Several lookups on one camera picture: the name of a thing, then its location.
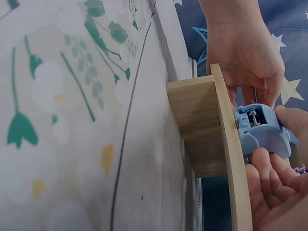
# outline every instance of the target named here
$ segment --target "blue plastic part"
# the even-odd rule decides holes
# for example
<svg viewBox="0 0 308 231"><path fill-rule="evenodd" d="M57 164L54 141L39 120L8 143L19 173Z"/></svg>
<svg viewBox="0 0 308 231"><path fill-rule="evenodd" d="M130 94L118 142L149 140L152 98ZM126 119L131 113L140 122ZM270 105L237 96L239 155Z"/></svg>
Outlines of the blue plastic part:
<svg viewBox="0 0 308 231"><path fill-rule="evenodd" d="M257 116L257 124L249 116L252 110ZM288 158L291 156L290 143L298 145L293 133L281 126L275 111L264 104L240 106L234 115L244 157L252 154L255 149L263 147L281 158Z"/></svg>

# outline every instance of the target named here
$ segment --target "green leaf print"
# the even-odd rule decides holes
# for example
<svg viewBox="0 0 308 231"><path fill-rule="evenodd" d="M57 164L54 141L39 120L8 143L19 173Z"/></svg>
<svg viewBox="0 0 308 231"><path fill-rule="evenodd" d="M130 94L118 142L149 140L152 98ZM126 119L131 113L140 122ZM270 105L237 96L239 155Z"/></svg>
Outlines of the green leaf print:
<svg viewBox="0 0 308 231"><path fill-rule="evenodd" d="M30 55L30 71L33 79L36 68L43 63L43 60L35 54Z"/></svg>
<svg viewBox="0 0 308 231"><path fill-rule="evenodd" d="M91 76L88 73L85 74L85 80L87 85L91 83Z"/></svg>
<svg viewBox="0 0 308 231"><path fill-rule="evenodd" d="M89 103L88 103L86 94L85 94L85 92L83 91L82 86L81 86L81 84L80 84L80 82L79 82L77 76L75 75L72 66L70 65L70 63L68 62L66 56L64 55L64 53L63 53L62 51L60 52L60 55L61 55L61 57L62 57L62 59L63 59L65 65L66 65L67 69L69 70L69 72L70 72L71 75L73 76L73 78L74 78L74 80L75 80L75 82L76 82L76 84L77 84L77 86L78 86L78 88L79 88L79 90L80 90L80 93L81 93L81 95L82 95L82 97L83 97L83 100L84 100L84 102L85 102L85 104L86 104L86 107L87 107L87 109L88 109L89 115L90 115L92 121L94 122L94 121L95 121L95 116L94 116L94 114L93 114L93 111L92 111L91 108L90 108L90 105L89 105Z"/></svg>
<svg viewBox="0 0 308 231"><path fill-rule="evenodd" d="M64 40L65 40L65 44L67 46L72 44L72 39L71 39L71 37L69 35L65 35Z"/></svg>
<svg viewBox="0 0 308 231"><path fill-rule="evenodd" d="M127 40L128 34L126 30L120 26L120 24L111 22L108 28L110 30L111 37L117 43L123 44Z"/></svg>
<svg viewBox="0 0 308 231"><path fill-rule="evenodd" d="M87 0L84 5L88 8L88 14L92 17L101 17L105 13L102 1Z"/></svg>
<svg viewBox="0 0 308 231"><path fill-rule="evenodd" d="M85 62L82 58L78 60L78 71L84 71L85 69Z"/></svg>
<svg viewBox="0 0 308 231"><path fill-rule="evenodd" d="M100 108L102 110L104 110L104 102L103 102L103 99L101 97L98 98L98 104L99 104Z"/></svg>
<svg viewBox="0 0 308 231"><path fill-rule="evenodd" d="M133 21L133 26L136 28L136 30L138 30L138 26L137 26L136 20Z"/></svg>
<svg viewBox="0 0 308 231"><path fill-rule="evenodd" d="M38 136L29 121L29 119L21 114L16 113L8 131L7 144L15 143L17 148L21 147L22 138L32 145L37 145Z"/></svg>
<svg viewBox="0 0 308 231"><path fill-rule="evenodd" d="M105 13L104 7L100 8L88 8L88 14L93 17L101 17Z"/></svg>
<svg viewBox="0 0 308 231"><path fill-rule="evenodd" d="M130 77L130 69L129 68L126 69L125 75L126 75L127 80L129 80L129 77Z"/></svg>
<svg viewBox="0 0 308 231"><path fill-rule="evenodd" d="M90 70L89 70L89 73L94 76L94 77L97 77L97 70L94 66L91 66L90 67Z"/></svg>
<svg viewBox="0 0 308 231"><path fill-rule="evenodd" d="M91 37L93 38L94 42L108 56L109 50L107 49L105 42L101 38L101 35L100 35L100 33L99 33L99 31L96 27L94 20L89 15L87 15L87 19L85 21L85 27L87 28L87 30L90 33Z"/></svg>
<svg viewBox="0 0 308 231"><path fill-rule="evenodd" d="M32 54L27 36L25 36L25 46L26 46L28 56L30 58L30 61L29 61L30 72L31 72L32 78L35 79L34 72L36 68L43 63L43 60L37 55Z"/></svg>
<svg viewBox="0 0 308 231"><path fill-rule="evenodd" d="M78 46L74 45L72 47L72 54L75 58L78 56Z"/></svg>
<svg viewBox="0 0 308 231"><path fill-rule="evenodd" d="M102 93L102 91L103 91L103 86L99 81L97 81L92 87L92 96L96 98L99 96L100 93Z"/></svg>
<svg viewBox="0 0 308 231"><path fill-rule="evenodd" d="M87 60L90 64L93 63L93 55L91 53L87 53Z"/></svg>
<svg viewBox="0 0 308 231"><path fill-rule="evenodd" d="M52 124L58 123L58 116L57 115L52 115L51 122L52 122Z"/></svg>
<svg viewBox="0 0 308 231"><path fill-rule="evenodd" d="M102 7L103 2L99 0L87 0L83 3L87 8L97 8Z"/></svg>
<svg viewBox="0 0 308 231"><path fill-rule="evenodd" d="M81 48L84 49L84 50L87 49L87 44L86 44L86 42L85 42L84 40L81 40L81 41L80 41L80 46L81 46Z"/></svg>
<svg viewBox="0 0 308 231"><path fill-rule="evenodd" d="M117 83L120 80L119 76L117 76L116 74L114 75L114 79L115 79L115 83Z"/></svg>
<svg viewBox="0 0 308 231"><path fill-rule="evenodd" d="M12 92L15 106L15 116L13 117L7 135L7 144L15 143L17 148L21 147L24 138L33 145L37 145L38 136L29 119L19 112L18 99L15 82L15 47L12 52Z"/></svg>

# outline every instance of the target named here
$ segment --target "dark blue fabric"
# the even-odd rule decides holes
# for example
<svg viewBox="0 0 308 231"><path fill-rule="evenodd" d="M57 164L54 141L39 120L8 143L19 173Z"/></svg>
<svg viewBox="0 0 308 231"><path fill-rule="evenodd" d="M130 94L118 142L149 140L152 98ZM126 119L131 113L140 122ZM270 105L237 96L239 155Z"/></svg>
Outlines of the dark blue fabric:
<svg viewBox="0 0 308 231"><path fill-rule="evenodd" d="M207 29L198 0L176 0L187 46L188 55L198 62L198 76L206 75ZM271 34L281 37L280 47L286 70L287 82L296 86L298 95L279 97L277 104L308 110L308 1L307 0L259 0L262 17ZM237 104L243 103L241 91ZM203 179L205 230L231 231L231 211L227 177Z"/></svg>

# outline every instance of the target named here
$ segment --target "wood grain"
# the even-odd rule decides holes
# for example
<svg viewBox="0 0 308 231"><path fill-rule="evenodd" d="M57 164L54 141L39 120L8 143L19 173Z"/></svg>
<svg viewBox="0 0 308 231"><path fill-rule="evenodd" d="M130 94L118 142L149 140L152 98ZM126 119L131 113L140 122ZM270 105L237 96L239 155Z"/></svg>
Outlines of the wood grain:
<svg viewBox="0 0 308 231"><path fill-rule="evenodd" d="M232 230L252 231L248 183L233 110L219 65L211 65L211 71L216 87L220 127L228 173Z"/></svg>
<svg viewBox="0 0 308 231"><path fill-rule="evenodd" d="M167 83L167 94L196 176L226 174L213 77Z"/></svg>

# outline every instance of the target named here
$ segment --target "wooden board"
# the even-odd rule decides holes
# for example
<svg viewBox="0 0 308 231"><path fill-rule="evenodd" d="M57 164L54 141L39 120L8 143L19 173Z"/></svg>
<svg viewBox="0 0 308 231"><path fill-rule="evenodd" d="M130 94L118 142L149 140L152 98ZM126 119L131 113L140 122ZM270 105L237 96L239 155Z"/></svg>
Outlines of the wooden board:
<svg viewBox="0 0 308 231"><path fill-rule="evenodd" d="M218 64L212 76L167 83L167 94L197 177L228 173L234 231L252 231L243 153Z"/></svg>
<svg viewBox="0 0 308 231"><path fill-rule="evenodd" d="M167 83L167 94L196 176L226 174L213 77Z"/></svg>
<svg viewBox="0 0 308 231"><path fill-rule="evenodd" d="M228 173L232 230L252 231L248 183L232 107L219 65L211 65L211 71L216 87L220 127Z"/></svg>

